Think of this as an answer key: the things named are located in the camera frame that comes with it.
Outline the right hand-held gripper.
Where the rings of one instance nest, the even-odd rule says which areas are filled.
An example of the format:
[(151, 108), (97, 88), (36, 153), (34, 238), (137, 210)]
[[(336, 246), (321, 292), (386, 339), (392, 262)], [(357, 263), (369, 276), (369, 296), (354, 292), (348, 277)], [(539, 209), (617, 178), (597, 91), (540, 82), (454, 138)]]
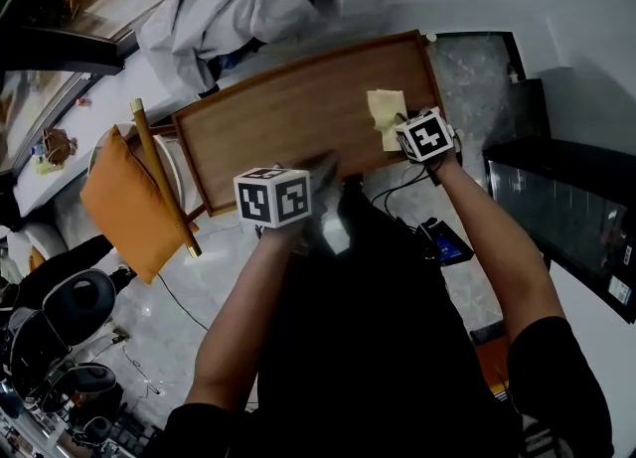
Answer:
[(439, 107), (396, 126), (397, 141), (413, 163), (424, 163), (454, 147), (453, 130)]

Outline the yellow cloth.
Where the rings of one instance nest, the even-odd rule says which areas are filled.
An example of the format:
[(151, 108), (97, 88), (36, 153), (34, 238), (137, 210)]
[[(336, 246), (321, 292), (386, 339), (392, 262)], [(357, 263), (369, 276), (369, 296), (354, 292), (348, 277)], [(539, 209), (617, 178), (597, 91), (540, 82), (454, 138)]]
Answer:
[(368, 90), (367, 102), (374, 119), (375, 129), (381, 133), (384, 151), (400, 151), (396, 128), (407, 116), (403, 92), (385, 89)]

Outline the wooden serving cart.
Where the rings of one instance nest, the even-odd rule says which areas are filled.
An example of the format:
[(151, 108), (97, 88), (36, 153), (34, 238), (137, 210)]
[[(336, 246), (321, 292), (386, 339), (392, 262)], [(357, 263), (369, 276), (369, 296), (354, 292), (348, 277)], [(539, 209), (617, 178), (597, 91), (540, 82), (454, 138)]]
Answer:
[[(384, 150), (369, 111), (370, 90), (400, 90), (408, 109), (441, 106), (427, 40), (419, 31), (381, 37), (260, 73), (149, 126), (143, 104), (131, 109), (150, 173), (192, 257), (201, 249), (190, 223), (235, 209), (234, 176), (253, 167), (294, 166), (334, 150), (340, 176), (404, 160)], [(161, 166), (154, 136), (176, 134), (202, 204), (187, 214)]]

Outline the person's left forearm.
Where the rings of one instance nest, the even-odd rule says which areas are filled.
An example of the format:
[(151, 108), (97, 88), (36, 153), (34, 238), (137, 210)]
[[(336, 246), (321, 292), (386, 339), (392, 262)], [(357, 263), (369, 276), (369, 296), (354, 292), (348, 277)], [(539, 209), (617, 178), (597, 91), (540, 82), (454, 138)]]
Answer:
[(200, 345), (187, 404), (210, 404), (230, 413), (245, 409), (286, 265), (303, 228), (299, 222), (262, 233)]

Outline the person's right forearm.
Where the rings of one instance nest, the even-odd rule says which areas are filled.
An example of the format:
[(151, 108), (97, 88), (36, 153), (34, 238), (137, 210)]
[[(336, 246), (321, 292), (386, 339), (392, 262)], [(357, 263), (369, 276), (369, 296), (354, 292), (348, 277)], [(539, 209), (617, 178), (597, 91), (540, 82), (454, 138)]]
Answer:
[(521, 226), (466, 173), (455, 153), (436, 161), (434, 174), (494, 290), (508, 341), (539, 320), (563, 319), (543, 257)]

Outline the black device with blue screen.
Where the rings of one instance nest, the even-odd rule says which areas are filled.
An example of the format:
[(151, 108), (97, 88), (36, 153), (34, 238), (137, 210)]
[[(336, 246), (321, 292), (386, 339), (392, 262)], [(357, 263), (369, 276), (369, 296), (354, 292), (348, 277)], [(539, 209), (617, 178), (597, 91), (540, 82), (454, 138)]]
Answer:
[(416, 234), (421, 237), (428, 256), (441, 266), (467, 262), (474, 256), (472, 248), (445, 221), (430, 218), (417, 227)]

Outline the white round chair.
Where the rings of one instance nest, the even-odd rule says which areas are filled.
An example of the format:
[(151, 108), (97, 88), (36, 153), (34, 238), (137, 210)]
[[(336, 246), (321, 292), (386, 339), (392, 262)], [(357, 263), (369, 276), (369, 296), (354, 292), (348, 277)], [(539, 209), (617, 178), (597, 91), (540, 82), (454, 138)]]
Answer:
[[(157, 185), (151, 171), (149, 156), (145, 153), (136, 125), (132, 122), (116, 124), (130, 151), (140, 161)], [(93, 148), (89, 159), (89, 170), (94, 164), (95, 158), (101, 149), (108, 129)], [(155, 149), (161, 167), (165, 171), (169, 189), (173, 192), (178, 208), (184, 212), (186, 220), (192, 223), (204, 213), (202, 198), (196, 190), (194, 178), (188, 169), (184, 151), (174, 133), (158, 134), (153, 137)]]

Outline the black glass-door fridge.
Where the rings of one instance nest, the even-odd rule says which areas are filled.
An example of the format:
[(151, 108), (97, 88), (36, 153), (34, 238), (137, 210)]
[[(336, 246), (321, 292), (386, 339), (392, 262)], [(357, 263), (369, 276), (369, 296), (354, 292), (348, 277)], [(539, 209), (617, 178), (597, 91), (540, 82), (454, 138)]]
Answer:
[(549, 259), (636, 323), (636, 155), (528, 137), (484, 150), (490, 193)]

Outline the person's black shirt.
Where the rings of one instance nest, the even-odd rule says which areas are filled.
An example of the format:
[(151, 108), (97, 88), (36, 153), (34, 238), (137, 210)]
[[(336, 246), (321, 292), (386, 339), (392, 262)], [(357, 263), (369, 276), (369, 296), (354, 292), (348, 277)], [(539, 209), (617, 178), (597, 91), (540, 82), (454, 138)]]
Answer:
[(604, 394), (565, 319), (509, 342), (499, 401), (438, 265), (358, 185), (351, 245), (287, 262), (245, 409), (184, 402), (143, 458), (611, 458)]

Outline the grey fabric sheet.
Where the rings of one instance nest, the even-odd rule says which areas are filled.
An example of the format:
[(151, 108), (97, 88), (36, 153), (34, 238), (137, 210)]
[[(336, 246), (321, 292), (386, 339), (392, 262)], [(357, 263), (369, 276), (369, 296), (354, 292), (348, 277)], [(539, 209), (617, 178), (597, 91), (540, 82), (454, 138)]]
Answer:
[(201, 94), (217, 81), (209, 60), (251, 40), (278, 42), (317, 19), (310, 0), (165, 0), (136, 39), (167, 91)]

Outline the large orange cushion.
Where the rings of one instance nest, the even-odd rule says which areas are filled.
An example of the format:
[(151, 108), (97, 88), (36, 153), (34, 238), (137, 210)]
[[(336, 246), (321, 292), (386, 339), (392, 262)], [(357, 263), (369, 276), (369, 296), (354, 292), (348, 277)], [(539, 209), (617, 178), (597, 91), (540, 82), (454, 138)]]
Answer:
[(107, 132), (80, 198), (103, 235), (147, 284), (183, 244), (159, 188), (116, 126)]

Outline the brown bag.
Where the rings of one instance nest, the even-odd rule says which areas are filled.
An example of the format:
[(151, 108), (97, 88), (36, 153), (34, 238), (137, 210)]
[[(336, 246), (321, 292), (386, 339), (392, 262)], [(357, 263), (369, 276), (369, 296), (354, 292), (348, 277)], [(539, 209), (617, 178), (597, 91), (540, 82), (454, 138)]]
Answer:
[(75, 155), (78, 143), (70, 138), (64, 129), (45, 128), (43, 132), (45, 155), (49, 163), (55, 166), (63, 165), (66, 160)]

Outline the yellow-green bag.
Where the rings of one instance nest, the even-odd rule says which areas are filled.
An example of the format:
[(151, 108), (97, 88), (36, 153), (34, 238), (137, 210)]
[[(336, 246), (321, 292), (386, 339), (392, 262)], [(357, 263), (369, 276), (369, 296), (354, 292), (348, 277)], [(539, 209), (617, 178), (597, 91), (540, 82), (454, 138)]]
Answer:
[(34, 154), (31, 156), (31, 165), (39, 175), (46, 175), (61, 171), (65, 168), (65, 163), (54, 164), (44, 154)]

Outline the black round chair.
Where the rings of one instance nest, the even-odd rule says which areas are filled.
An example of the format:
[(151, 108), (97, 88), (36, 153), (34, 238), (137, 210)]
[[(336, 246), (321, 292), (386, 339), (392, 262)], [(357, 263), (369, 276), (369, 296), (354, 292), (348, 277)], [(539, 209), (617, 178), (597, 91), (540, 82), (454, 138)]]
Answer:
[(58, 284), (44, 298), (42, 310), (61, 341), (74, 347), (106, 322), (115, 299), (109, 276), (98, 269), (87, 269)]

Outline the black window frame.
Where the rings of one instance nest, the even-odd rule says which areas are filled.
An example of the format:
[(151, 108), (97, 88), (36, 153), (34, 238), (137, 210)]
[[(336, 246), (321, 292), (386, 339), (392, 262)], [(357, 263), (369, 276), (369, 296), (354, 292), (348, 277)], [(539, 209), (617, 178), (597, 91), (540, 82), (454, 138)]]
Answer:
[(0, 0), (0, 72), (114, 76), (164, 0)]

